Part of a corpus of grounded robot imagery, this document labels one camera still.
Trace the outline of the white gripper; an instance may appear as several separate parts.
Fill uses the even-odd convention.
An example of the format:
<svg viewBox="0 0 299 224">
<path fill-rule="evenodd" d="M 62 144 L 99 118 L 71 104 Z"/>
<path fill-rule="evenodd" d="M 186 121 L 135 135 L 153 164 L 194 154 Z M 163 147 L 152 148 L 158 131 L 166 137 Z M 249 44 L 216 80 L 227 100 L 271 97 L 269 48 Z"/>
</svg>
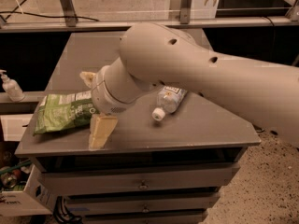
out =
<svg viewBox="0 0 299 224">
<path fill-rule="evenodd" d="M 80 78 L 87 87 L 91 88 L 91 96 L 94 107 L 105 115 L 119 115 L 130 106 L 118 101 L 108 91 L 105 74 L 108 66 L 101 68 L 96 74 L 93 72 L 81 72 Z M 118 123 L 115 116 L 103 116 L 93 114 L 90 123 L 89 149 L 102 148 L 110 137 Z"/>
</svg>

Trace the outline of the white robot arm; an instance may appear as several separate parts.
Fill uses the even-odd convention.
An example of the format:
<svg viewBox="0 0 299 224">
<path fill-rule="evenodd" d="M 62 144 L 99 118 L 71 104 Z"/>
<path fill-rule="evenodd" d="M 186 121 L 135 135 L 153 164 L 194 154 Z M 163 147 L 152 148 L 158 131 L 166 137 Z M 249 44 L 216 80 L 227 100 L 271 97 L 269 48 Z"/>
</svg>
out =
<svg viewBox="0 0 299 224">
<path fill-rule="evenodd" d="M 299 69 L 205 49 L 178 29 L 136 23 L 120 37 L 119 57 L 79 74 L 95 108 L 115 116 L 162 86 L 208 101 L 299 146 Z"/>
</svg>

